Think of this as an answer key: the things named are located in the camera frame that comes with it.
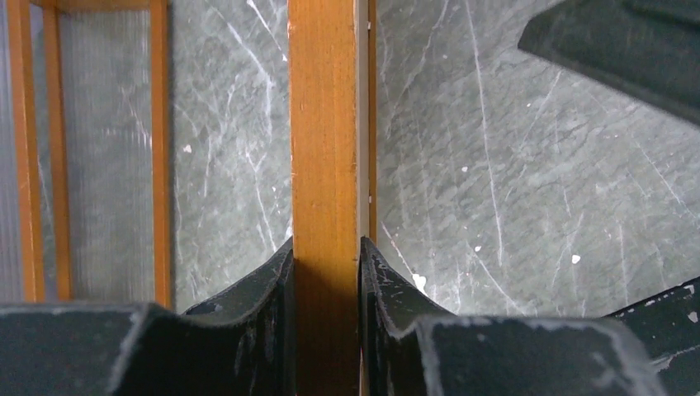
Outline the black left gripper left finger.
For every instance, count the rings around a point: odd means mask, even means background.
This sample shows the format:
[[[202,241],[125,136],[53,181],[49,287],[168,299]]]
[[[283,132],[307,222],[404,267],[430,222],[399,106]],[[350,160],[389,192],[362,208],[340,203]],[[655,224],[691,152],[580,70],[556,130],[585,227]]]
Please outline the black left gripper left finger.
[[[291,242],[209,299],[3,304],[4,395],[292,395]]]

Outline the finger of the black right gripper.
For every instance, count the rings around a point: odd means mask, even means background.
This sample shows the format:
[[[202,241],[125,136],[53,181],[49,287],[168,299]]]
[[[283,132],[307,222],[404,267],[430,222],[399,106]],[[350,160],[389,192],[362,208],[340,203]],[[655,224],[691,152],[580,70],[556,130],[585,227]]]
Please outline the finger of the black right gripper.
[[[526,24],[518,48],[699,122],[697,1],[563,1]]]
[[[669,395],[699,394],[699,279],[608,315],[641,340]]]

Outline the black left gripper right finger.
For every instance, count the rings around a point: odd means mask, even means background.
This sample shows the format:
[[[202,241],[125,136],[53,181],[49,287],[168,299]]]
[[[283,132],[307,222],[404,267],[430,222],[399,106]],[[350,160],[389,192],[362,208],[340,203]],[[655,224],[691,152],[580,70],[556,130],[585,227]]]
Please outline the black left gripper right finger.
[[[641,342],[607,318],[457,316],[361,241],[367,395],[663,395]]]

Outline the wooden picture frame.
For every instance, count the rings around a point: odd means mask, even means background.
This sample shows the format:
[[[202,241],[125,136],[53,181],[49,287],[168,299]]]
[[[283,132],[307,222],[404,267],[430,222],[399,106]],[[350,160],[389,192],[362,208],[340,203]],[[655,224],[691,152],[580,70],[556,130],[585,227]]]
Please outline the wooden picture frame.
[[[288,4],[291,208],[300,395],[365,395],[358,308],[373,233],[373,1]]]

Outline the orange wooden shelf rack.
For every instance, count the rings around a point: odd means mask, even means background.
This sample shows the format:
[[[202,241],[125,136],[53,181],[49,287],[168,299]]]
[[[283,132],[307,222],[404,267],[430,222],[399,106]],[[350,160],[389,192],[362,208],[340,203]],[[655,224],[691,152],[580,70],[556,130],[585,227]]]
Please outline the orange wooden shelf rack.
[[[169,4],[1,4],[2,302],[173,305]]]

